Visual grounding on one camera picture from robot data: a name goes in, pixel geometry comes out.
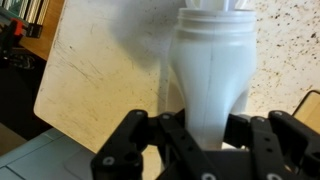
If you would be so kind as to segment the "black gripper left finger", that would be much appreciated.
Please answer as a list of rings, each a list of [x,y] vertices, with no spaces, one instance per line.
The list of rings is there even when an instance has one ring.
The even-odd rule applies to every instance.
[[[92,159],[94,180],[142,180],[143,151],[155,146],[164,163],[156,180],[220,180],[208,156],[184,129],[178,115],[150,117],[130,111]]]

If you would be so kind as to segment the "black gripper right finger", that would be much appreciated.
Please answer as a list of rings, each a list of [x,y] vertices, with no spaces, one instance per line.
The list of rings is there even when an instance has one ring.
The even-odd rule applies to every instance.
[[[320,180],[320,134],[286,112],[231,115],[224,141],[228,180]]]

